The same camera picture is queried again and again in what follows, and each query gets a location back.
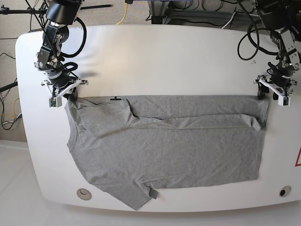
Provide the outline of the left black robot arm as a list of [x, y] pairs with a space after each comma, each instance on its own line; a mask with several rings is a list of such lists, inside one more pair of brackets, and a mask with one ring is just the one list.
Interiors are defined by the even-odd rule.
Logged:
[[[254, 80], [258, 86], [258, 99], [265, 98], [270, 91], [273, 99], [280, 106], [289, 106], [290, 94], [293, 93], [297, 81], [292, 76], [301, 69], [301, 2], [299, 0], [253, 0], [258, 20], [254, 20], [249, 12], [237, 1], [238, 5], [250, 19], [246, 37], [256, 48], [256, 52], [275, 56], [277, 64], [268, 63], [266, 75], [259, 75]], [[268, 51], [260, 46], [258, 24], [269, 32], [271, 41], [277, 46], [276, 52]]]

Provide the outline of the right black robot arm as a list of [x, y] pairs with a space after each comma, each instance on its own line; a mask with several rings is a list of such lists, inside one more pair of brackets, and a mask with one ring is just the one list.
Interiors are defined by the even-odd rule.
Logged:
[[[80, 79], [74, 73], [78, 68], [77, 63], [64, 63], [65, 59], [78, 56], [87, 40], [87, 28], [78, 17], [82, 3], [82, 0], [53, 0], [47, 9], [46, 19], [49, 23], [42, 27], [43, 43], [37, 53], [35, 67], [48, 78], [42, 82], [42, 85], [49, 88], [50, 107], [60, 107], [63, 97], [75, 101], [77, 99], [77, 86], [88, 84], [87, 80]], [[68, 26], [74, 22], [81, 24], [83, 39], [75, 53], [66, 54], [62, 52], [62, 45], [69, 38]]]

